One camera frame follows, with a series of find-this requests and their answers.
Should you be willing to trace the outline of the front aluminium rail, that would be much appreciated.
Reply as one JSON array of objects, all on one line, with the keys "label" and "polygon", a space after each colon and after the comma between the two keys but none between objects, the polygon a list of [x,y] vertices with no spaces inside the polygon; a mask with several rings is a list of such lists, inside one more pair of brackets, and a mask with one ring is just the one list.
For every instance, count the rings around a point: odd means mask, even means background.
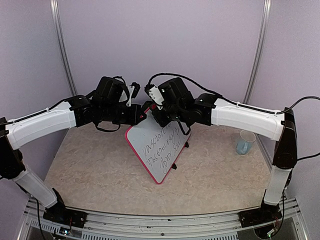
[{"label": "front aluminium rail", "polygon": [[192,215],[133,215],[85,210],[83,228],[68,227],[37,216],[44,208],[31,198],[22,215],[19,240],[255,240],[267,226],[243,227],[240,211]]}]

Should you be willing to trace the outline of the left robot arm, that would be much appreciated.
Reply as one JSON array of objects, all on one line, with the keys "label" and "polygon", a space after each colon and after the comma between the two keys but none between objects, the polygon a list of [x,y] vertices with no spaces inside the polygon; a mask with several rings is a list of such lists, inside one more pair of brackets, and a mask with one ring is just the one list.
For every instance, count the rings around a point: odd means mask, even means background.
[{"label": "left robot arm", "polygon": [[62,130],[94,124],[98,131],[101,122],[117,127],[137,125],[146,119],[140,104],[133,104],[140,85],[127,85],[120,76],[102,77],[95,90],[87,95],[76,95],[60,100],[44,110],[27,116],[0,119],[0,176],[12,180],[49,210],[57,221],[70,218],[60,194],[45,183],[23,163],[20,148],[36,139]]}]

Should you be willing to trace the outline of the left aluminium frame post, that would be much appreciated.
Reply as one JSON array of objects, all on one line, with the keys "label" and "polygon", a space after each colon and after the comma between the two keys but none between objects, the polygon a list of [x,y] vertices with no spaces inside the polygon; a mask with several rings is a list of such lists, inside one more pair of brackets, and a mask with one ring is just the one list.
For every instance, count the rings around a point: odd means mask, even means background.
[{"label": "left aluminium frame post", "polygon": [[59,12],[59,3],[57,0],[50,0],[50,8],[51,8],[51,14],[53,18],[53,23],[57,35],[57,42],[59,46],[59,51],[61,55],[61,60],[64,68],[64,72],[66,75],[66,80],[67,84],[70,90],[70,93],[75,96],[78,94],[69,59],[68,59],[68,54],[65,46],[65,41],[64,41],[64,36],[63,36],[63,28],[62,28],[62,23],[61,23],[61,18],[60,18],[60,12]]}]

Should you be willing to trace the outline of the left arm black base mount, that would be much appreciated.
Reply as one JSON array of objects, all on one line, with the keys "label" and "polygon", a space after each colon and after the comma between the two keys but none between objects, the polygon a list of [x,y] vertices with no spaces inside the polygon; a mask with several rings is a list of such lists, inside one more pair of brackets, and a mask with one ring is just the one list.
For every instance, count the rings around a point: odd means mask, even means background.
[{"label": "left arm black base mount", "polygon": [[52,190],[55,193],[57,203],[45,208],[43,218],[55,223],[68,225],[70,228],[77,227],[83,229],[87,213],[67,208],[59,192],[54,188]]}]

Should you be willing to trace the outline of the light blue mug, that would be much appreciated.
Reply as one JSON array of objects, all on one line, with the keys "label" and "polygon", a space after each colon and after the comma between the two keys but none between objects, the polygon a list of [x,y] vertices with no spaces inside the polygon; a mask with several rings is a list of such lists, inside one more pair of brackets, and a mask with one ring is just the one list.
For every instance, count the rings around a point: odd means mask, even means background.
[{"label": "light blue mug", "polygon": [[256,135],[253,132],[241,130],[235,147],[236,153],[242,156],[246,155],[251,150],[255,141]]}]

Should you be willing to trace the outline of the right aluminium frame post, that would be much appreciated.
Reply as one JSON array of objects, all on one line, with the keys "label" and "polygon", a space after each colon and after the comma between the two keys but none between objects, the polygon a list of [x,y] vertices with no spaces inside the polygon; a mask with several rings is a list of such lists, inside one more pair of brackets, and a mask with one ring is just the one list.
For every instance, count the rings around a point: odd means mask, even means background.
[{"label": "right aluminium frame post", "polygon": [[262,55],[263,55],[263,49],[264,49],[264,43],[267,35],[271,6],[272,6],[271,0],[265,0],[263,2],[263,11],[262,11],[262,18],[260,23],[258,40],[257,40],[257,46],[255,50],[255,55],[253,58],[253,64],[252,64],[252,68],[249,76],[249,82],[248,82],[244,99],[243,99],[244,104],[248,104],[250,102],[250,99],[254,91],[254,86],[257,80],[259,66],[260,66]]}]

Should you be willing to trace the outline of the pink framed whiteboard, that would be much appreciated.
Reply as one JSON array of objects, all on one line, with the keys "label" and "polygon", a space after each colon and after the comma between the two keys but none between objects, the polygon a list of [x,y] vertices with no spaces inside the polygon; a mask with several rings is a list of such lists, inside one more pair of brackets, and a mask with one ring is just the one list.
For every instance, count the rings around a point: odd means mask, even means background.
[{"label": "pink framed whiteboard", "polygon": [[191,129],[176,121],[161,127],[149,108],[145,113],[145,120],[127,129],[125,139],[154,182],[162,184],[188,146]]}]

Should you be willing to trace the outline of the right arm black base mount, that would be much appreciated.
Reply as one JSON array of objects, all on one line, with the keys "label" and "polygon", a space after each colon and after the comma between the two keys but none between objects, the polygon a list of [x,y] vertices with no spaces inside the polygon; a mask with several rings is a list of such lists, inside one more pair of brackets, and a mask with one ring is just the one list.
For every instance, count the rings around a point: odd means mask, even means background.
[{"label": "right arm black base mount", "polygon": [[269,205],[262,200],[260,207],[240,211],[238,216],[241,227],[246,228],[281,219],[282,213],[279,204]]}]

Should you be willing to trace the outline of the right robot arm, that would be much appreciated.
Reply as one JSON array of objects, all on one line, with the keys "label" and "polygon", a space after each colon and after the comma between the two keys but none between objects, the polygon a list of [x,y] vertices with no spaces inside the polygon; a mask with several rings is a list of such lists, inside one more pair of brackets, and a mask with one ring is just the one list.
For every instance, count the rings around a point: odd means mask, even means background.
[{"label": "right robot arm", "polygon": [[165,127],[170,122],[188,128],[198,123],[206,126],[227,126],[262,135],[276,142],[263,205],[256,210],[256,218],[266,222],[275,212],[290,174],[298,162],[297,134],[294,113],[256,108],[224,99],[217,93],[201,94],[194,98],[180,77],[159,86],[148,83],[145,92],[154,103],[152,115]]}]

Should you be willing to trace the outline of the aluminium frame post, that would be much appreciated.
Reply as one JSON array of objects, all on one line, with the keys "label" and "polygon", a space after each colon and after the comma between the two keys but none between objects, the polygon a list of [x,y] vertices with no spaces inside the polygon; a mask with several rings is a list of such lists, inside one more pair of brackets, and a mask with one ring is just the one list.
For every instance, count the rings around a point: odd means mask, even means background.
[{"label": "aluminium frame post", "polygon": [[263,55],[263,49],[264,49],[264,43],[267,35],[271,6],[272,6],[271,0],[265,0],[263,2],[263,11],[262,11],[262,18],[260,23],[258,40],[257,40],[257,46],[255,50],[255,55],[253,58],[253,64],[252,64],[252,68],[249,76],[249,82],[248,82],[244,99],[243,99],[244,104],[248,104],[250,102],[250,99],[254,91],[254,86],[257,80],[259,66],[260,66],[262,55]]},{"label": "aluminium frame post", "polygon": [[66,80],[67,84],[70,90],[70,93],[75,96],[78,94],[69,59],[68,59],[68,54],[65,46],[65,41],[64,41],[64,36],[63,36],[63,28],[62,28],[62,23],[61,23],[61,18],[60,18],[60,12],[59,12],[59,3],[57,0],[50,0],[50,8],[51,8],[51,14],[53,18],[53,23],[57,35],[57,42],[59,46],[59,51],[61,55],[61,60],[64,68],[64,72],[66,75]]}]

